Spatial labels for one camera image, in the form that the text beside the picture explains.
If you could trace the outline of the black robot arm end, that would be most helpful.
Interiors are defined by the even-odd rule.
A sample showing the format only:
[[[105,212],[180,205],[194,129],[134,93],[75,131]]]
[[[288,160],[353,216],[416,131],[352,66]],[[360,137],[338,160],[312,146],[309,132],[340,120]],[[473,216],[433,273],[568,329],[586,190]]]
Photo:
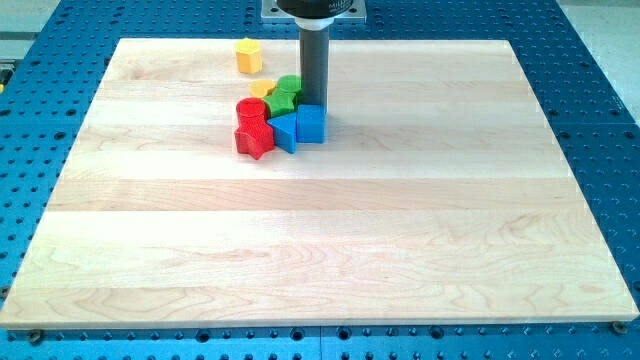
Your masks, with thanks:
[[[353,0],[277,0],[277,7],[294,18],[295,23],[308,31],[329,27],[338,15],[347,12]]]

